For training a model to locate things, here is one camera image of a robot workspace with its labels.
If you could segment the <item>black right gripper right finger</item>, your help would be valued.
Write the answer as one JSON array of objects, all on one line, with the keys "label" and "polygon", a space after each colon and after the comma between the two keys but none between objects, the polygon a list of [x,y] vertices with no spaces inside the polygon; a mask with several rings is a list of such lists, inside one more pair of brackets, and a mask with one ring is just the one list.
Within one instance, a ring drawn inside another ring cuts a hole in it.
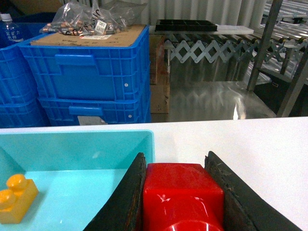
[{"label": "black right gripper right finger", "polygon": [[284,215],[253,191],[225,162],[210,151],[205,170],[222,188],[226,231],[299,231]]}]

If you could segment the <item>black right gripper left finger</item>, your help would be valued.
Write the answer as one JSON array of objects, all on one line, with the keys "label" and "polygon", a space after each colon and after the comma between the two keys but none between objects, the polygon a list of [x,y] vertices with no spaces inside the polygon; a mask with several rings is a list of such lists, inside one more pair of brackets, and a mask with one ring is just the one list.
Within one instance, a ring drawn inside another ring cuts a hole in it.
[{"label": "black right gripper left finger", "polygon": [[146,167],[144,153],[138,153],[110,198],[84,230],[142,230],[142,203]]}]

